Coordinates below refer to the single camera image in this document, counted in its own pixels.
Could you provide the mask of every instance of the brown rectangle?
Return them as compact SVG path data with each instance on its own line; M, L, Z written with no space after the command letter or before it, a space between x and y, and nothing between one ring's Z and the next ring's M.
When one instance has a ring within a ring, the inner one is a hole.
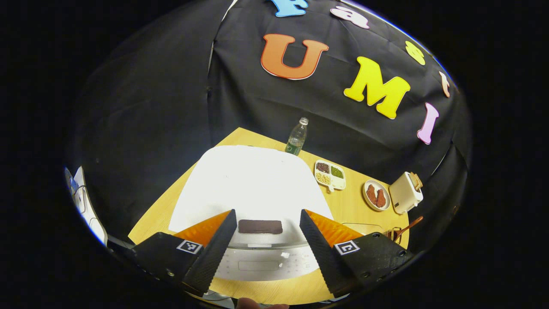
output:
M281 234L282 222L278 220L240 220L238 232L242 234Z

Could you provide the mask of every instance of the blue letter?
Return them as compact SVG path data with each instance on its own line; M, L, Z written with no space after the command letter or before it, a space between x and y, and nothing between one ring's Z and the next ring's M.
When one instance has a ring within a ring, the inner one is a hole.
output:
M305 10L296 8L300 6L306 8L309 5L305 0L271 0L276 5L278 12L274 15L276 17L296 16L305 14Z

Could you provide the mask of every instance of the orange letter u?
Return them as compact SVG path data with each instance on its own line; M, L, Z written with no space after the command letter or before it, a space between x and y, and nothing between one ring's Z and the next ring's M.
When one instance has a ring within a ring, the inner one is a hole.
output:
M263 37L265 48L261 55L261 65L274 76L287 79L306 79L311 76L318 64L320 55L328 50L328 45L313 40L304 40L303 45L307 46L305 57L299 67L292 68L284 63L284 53L288 44L295 42L295 39L289 35L267 34Z

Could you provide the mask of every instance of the yellow letter m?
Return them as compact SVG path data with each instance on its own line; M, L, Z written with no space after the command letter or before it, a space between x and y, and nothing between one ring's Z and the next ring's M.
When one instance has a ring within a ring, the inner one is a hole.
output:
M356 60L360 63L360 70L355 82L352 83L350 88L345 89L343 94L355 101L362 102L364 100L362 93L367 85L366 103L368 103L368 106L374 105L385 97L380 104L376 105L376 110L389 119L395 119L396 109L399 107L404 94L410 90L410 85L398 76L383 83L379 64L366 57L358 57Z

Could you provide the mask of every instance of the foam letter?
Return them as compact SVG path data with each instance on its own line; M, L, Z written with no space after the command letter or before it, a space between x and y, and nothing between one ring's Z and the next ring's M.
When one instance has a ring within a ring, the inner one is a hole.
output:
M448 88L450 87L450 84L448 83L448 79L446 78L446 75L439 71L440 77L442 78L442 91L444 91L444 94L446 97L450 97L450 92L448 91Z
M376 106L376 110L389 119L396 118L396 109L404 94L410 90L410 85L403 78L398 76L383 83L381 69L379 64L366 57L356 58L360 63L360 70L356 75L355 82L350 88L343 91L343 94L355 101L364 100L364 89L368 85L366 92L366 103L368 106L374 105L377 101L385 97L383 101Z
M414 58L419 64L425 65L425 59L423 53L414 44L406 41L406 51L412 58Z
M305 10L297 7L306 8L309 6L305 0L271 0L277 7L276 17L296 16L305 14Z
M335 7L331 9L330 12L335 16L348 20L361 28L370 28L370 26L368 26L368 19L355 11L349 10L344 7Z
M267 34L263 37L265 48L261 55L261 66L274 76L287 79L306 79L311 76L318 64L320 55L328 50L328 45L312 40L304 40L303 45L307 46L305 57L299 67L292 68L284 63L284 53L288 44L295 42L295 39L289 35Z
M423 127L417 131L417 137L428 145L431 143L431 133L433 133L435 120L439 117L439 112L429 103L425 103L425 107L427 108L427 115L425 115Z

